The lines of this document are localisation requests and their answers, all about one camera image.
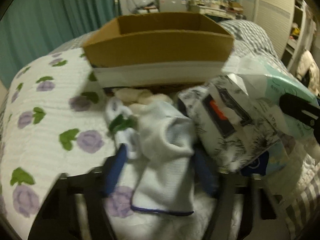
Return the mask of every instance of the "white wardrobe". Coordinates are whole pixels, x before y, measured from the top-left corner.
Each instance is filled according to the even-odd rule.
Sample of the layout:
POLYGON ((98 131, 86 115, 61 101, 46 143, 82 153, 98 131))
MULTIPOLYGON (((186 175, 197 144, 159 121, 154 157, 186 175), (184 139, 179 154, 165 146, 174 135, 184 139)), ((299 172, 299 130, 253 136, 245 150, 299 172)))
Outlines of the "white wardrobe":
POLYGON ((247 20, 266 31, 279 58, 289 39, 294 4, 295 0, 242 0, 247 20))

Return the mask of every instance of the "mint green package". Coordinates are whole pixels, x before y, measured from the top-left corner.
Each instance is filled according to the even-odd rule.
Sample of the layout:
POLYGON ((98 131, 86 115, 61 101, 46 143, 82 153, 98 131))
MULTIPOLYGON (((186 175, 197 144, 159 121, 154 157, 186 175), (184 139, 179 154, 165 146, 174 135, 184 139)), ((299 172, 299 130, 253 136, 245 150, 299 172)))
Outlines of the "mint green package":
POLYGON ((290 73, 267 64, 264 58, 259 56, 243 58, 231 56, 222 71, 234 73, 242 79, 240 81, 237 78, 238 85, 246 90, 253 105, 275 129, 296 139, 313 136, 312 128, 283 114, 279 107, 280 96, 285 93, 296 95, 318 106, 316 95, 312 94, 290 73))

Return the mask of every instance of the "purple flower pattern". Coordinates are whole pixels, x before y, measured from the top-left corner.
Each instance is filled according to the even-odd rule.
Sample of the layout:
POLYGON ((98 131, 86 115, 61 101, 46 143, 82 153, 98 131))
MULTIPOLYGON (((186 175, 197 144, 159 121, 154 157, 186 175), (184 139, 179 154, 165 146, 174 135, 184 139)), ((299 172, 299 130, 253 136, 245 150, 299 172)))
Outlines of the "purple flower pattern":
POLYGON ((19 95, 19 91, 15 91, 15 93, 13 94, 13 96, 11 98, 12 103, 18 98, 18 95, 19 95))
POLYGON ((59 57, 62 53, 55 53, 52 55, 52 57, 59 57))
POLYGON ((95 130, 85 131, 77 138, 78 146, 87 153, 95 153, 104 145, 100 133, 95 130))
POLYGON ((55 65, 55 64, 61 62, 62 60, 63 60, 63 58, 56 58, 53 61, 51 61, 49 64, 52 66, 52 65, 55 65))
POLYGON ((53 82, 51 82, 51 81, 43 81, 38 85, 36 91, 37 92, 51 91, 55 87, 56 87, 56 85, 53 82))
POLYGON ((127 186, 118 186, 105 200, 105 209, 113 217, 126 218, 133 214, 130 208, 132 189, 127 186))
POLYGON ((13 191, 12 199, 14 209, 26 218, 39 210, 39 196, 26 185, 18 185, 13 191))
POLYGON ((31 124, 32 118, 33 118, 32 111, 27 111, 27 112, 22 113, 19 116, 18 128, 22 129, 22 128, 25 128, 27 125, 31 124))
POLYGON ((77 96, 69 100, 69 105, 76 112, 82 112, 90 108, 91 101, 85 96, 77 96))

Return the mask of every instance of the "white cloth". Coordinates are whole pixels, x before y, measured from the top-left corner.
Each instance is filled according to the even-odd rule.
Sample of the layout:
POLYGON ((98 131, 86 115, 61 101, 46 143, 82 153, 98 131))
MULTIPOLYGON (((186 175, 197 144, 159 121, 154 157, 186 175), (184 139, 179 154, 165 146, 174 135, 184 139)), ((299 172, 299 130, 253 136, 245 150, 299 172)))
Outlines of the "white cloth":
MULTIPOLYGON (((132 115, 132 111, 128 107, 124 106, 119 98, 110 98, 105 109, 107 124, 109 125, 120 114, 127 119, 132 115)), ((118 131, 114 137, 117 148, 119 148, 122 143, 125 143, 128 146, 128 159, 134 160, 141 156, 139 136, 133 128, 118 131)))
POLYGON ((176 215, 193 212, 194 172, 190 167, 196 140, 193 122, 166 102, 146 106, 138 121, 148 165, 132 198, 132 209, 176 215))
POLYGON ((172 99, 165 94, 153 95, 148 89, 120 88, 114 89, 113 93, 125 104, 139 103, 149 105, 155 101, 163 101, 173 105, 172 99))
POLYGON ((313 59, 312 54, 307 50, 301 56, 297 68, 297 79, 301 81, 308 70, 310 70, 310 82, 308 89, 317 96, 320 91, 320 70, 313 59))

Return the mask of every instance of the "orange label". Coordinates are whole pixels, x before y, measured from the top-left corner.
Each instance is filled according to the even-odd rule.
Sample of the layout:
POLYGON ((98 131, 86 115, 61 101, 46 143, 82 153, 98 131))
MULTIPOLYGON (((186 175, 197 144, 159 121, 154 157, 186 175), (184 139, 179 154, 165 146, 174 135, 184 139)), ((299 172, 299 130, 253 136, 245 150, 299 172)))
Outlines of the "orange label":
POLYGON ((223 112, 220 111, 220 109, 218 108, 218 106, 216 105, 216 102, 214 100, 210 101, 210 106, 217 113, 220 120, 228 120, 228 118, 223 114, 223 112))

